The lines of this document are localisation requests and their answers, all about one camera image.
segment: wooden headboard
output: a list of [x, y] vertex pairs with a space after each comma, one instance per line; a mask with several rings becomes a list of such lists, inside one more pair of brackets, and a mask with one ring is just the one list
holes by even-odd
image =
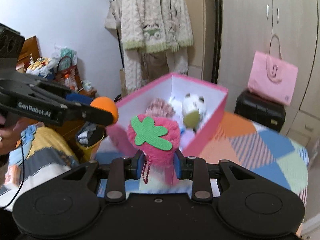
[[34, 61], [40, 58], [38, 42], [36, 36], [33, 36], [29, 39], [26, 39], [23, 43], [17, 65], [21, 63], [29, 63], [30, 62], [30, 54], [32, 53], [32, 57]]

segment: sweater sleeve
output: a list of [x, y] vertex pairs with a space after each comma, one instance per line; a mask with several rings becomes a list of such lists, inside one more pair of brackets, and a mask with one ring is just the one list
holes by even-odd
[[193, 46], [193, 34], [188, 8], [185, 0], [176, 0], [174, 4], [179, 22], [177, 42], [180, 47]]
[[140, 14], [143, 0], [122, 0], [121, 40], [125, 50], [144, 46]]

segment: black suitcase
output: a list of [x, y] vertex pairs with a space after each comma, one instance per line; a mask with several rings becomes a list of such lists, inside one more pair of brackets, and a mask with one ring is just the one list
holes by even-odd
[[265, 100], [247, 90], [237, 98], [235, 114], [260, 123], [277, 132], [280, 132], [285, 121], [283, 105]]

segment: screw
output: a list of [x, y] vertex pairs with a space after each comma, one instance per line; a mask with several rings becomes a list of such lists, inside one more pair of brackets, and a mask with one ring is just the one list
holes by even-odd
[[195, 193], [196, 198], [206, 199], [210, 197], [210, 193], [206, 190], [199, 190]]
[[122, 192], [118, 191], [118, 190], [111, 190], [107, 193], [107, 197], [110, 199], [117, 199], [117, 198], [121, 198], [122, 197]]

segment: drawer handle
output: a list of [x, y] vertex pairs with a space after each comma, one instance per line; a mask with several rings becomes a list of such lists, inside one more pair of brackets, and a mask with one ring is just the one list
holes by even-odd
[[314, 128], [308, 127], [307, 125], [304, 125], [304, 128], [308, 131], [308, 132], [313, 132]]

